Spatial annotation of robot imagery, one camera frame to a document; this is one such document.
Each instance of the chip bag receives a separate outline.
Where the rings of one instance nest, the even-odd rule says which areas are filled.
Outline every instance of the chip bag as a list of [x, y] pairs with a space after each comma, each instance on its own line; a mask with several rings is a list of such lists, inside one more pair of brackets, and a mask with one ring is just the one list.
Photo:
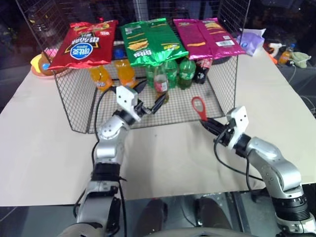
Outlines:
[[196, 19], [175, 19], [173, 20], [184, 47], [189, 52], [190, 60], [212, 58], [212, 52], [206, 39], [198, 28], [199, 20]]
[[199, 21], [198, 28], [212, 51], [212, 59], [246, 53], [231, 34], [219, 25], [217, 18]]
[[117, 21], [71, 23], [49, 69], [90, 68], [111, 63]]
[[131, 66], [158, 66], [188, 55], [166, 18], [129, 23], [121, 27]]

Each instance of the table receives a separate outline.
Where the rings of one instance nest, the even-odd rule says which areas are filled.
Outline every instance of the table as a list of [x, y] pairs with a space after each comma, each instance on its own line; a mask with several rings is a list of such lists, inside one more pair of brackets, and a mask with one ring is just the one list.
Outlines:
[[[315, 118], [263, 49], [239, 57], [236, 102], [247, 109], [246, 133], [277, 145], [303, 183], [315, 182]], [[0, 131], [0, 206], [75, 203], [92, 171], [95, 137], [70, 130], [54, 81], [29, 73], [1, 113]], [[125, 197], [246, 190], [244, 176], [216, 161], [213, 139], [197, 121], [131, 131], [121, 168]], [[218, 150], [245, 170], [244, 159]], [[250, 173], [258, 175], [253, 167]]]

